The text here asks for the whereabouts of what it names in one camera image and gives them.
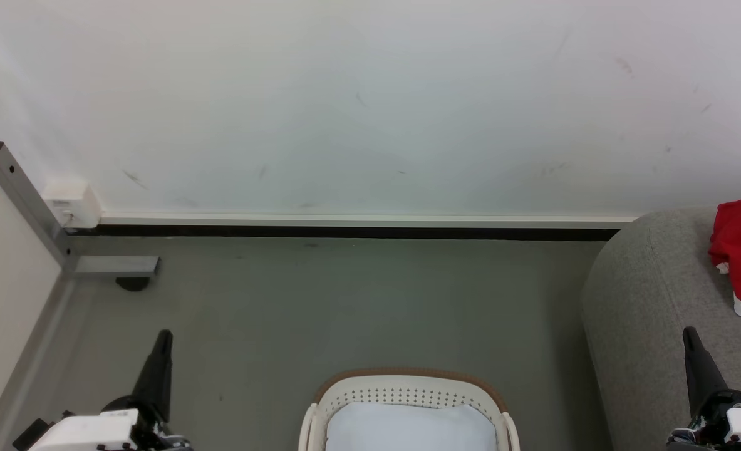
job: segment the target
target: white cloth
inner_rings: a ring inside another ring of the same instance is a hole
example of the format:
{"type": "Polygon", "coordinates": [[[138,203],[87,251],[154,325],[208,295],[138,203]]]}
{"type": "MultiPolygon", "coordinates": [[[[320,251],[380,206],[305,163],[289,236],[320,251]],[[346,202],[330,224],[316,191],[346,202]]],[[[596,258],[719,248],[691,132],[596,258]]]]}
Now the white cloth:
{"type": "Polygon", "coordinates": [[[475,408],[350,403],[328,422],[326,451],[496,451],[493,423],[475,408]]]}

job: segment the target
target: metal frame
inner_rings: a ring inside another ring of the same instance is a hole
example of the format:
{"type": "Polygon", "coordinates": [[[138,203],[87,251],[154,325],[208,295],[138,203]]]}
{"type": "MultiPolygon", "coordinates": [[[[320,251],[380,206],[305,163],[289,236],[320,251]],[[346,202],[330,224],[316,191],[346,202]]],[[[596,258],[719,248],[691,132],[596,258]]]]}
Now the metal frame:
{"type": "Polygon", "coordinates": [[[0,186],[64,271],[109,277],[152,277],[158,271],[155,256],[82,255],[2,141],[0,186]]]}

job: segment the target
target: brown basket rim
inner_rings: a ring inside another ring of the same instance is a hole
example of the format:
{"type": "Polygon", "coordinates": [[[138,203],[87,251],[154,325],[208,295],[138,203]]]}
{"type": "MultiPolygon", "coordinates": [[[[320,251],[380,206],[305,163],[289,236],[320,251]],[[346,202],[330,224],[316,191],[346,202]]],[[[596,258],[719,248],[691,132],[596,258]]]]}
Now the brown basket rim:
{"type": "Polygon", "coordinates": [[[495,405],[499,408],[499,411],[501,411],[502,413],[508,412],[507,405],[504,403],[504,399],[501,397],[499,392],[497,392],[495,388],[490,385],[490,383],[487,383],[476,376],[471,376],[470,374],[465,374],[462,372],[443,371],[432,368],[407,368],[406,366],[389,366],[388,368],[360,368],[335,374],[330,379],[326,380],[326,382],[321,385],[321,388],[318,389],[318,392],[316,392],[315,394],[315,403],[319,403],[321,399],[323,399],[323,395],[325,394],[325,392],[328,391],[328,389],[331,388],[333,385],[335,385],[335,383],[344,379],[348,379],[350,377],[360,376],[422,376],[467,382],[487,392],[487,394],[493,399],[495,405]]]}

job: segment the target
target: black baseboard strip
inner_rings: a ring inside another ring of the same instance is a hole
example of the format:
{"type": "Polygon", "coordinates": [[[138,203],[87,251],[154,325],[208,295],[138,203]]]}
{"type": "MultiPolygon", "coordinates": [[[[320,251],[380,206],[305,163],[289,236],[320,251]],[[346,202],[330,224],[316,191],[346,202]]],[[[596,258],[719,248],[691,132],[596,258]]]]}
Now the black baseboard strip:
{"type": "Polygon", "coordinates": [[[421,227],[284,227],[229,225],[99,225],[70,236],[302,237],[313,239],[448,239],[602,242],[617,229],[469,229],[421,227]]]}

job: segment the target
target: white baseboard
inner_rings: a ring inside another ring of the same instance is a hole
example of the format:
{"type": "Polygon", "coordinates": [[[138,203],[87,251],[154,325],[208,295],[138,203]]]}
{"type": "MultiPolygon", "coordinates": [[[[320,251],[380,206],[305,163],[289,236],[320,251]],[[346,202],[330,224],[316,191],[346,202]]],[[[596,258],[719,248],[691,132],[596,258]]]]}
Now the white baseboard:
{"type": "Polygon", "coordinates": [[[104,212],[106,225],[620,229],[636,216],[386,216],[104,212]]]}

